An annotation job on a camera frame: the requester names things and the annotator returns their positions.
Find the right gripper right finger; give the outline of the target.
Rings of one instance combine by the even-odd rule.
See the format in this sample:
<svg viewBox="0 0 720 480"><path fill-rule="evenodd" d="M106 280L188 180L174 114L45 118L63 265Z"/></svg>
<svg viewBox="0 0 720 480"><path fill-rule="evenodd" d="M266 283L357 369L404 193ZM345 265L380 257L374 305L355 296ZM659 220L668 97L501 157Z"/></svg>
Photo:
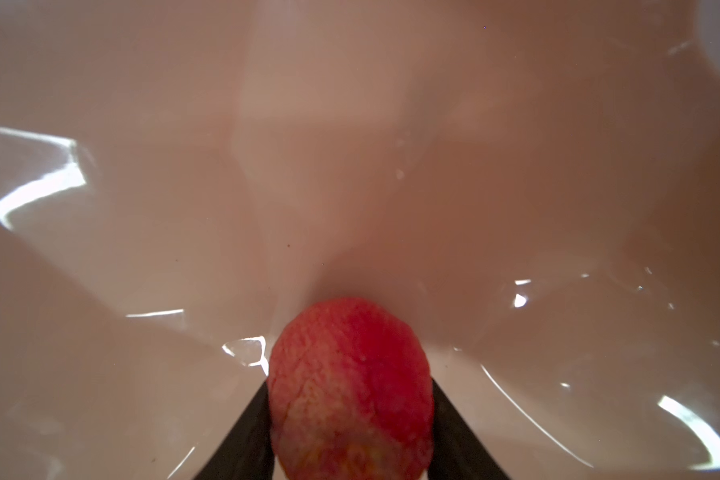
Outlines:
<svg viewBox="0 0 720 480"><path fill-rule="evenodd" d="M429 480L509 480L439 384L432 380L433 455Z"/></svg>

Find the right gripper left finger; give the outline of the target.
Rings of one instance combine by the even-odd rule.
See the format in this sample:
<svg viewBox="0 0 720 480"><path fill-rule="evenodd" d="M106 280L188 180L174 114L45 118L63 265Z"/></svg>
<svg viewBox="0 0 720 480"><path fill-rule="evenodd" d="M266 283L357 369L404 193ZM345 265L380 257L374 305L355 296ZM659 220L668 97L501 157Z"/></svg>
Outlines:
<svg viewBox="0 0 720 480"><path fill-rule="evenodd" d="M272 480L275 454L270 429L268 388L264 382L194 479Z"/></svg>

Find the pink faceted fruit bowl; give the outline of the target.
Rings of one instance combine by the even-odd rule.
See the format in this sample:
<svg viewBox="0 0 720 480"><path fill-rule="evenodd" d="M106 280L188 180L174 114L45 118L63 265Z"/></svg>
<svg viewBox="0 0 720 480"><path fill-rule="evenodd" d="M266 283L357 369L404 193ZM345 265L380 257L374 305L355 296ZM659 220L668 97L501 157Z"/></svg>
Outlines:
<svg viewBox="0 0 720 480"><path fill-rule="evenodd" d="M0 1L0 479L190 479L371 299L513 479L720 479L720 1Z"/></svg>

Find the red fake apple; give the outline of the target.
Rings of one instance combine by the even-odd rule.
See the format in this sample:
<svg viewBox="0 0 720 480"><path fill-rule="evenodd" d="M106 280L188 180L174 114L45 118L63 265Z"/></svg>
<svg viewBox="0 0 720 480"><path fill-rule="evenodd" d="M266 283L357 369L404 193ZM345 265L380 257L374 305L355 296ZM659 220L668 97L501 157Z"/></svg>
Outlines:
<svg viewBox="0 0 720 480"><path fill-rule="evenodd" d="M428 359L413 329L369 300L298 314L272 349L267 389L289 479L419 479L431 463Z"/></svg>

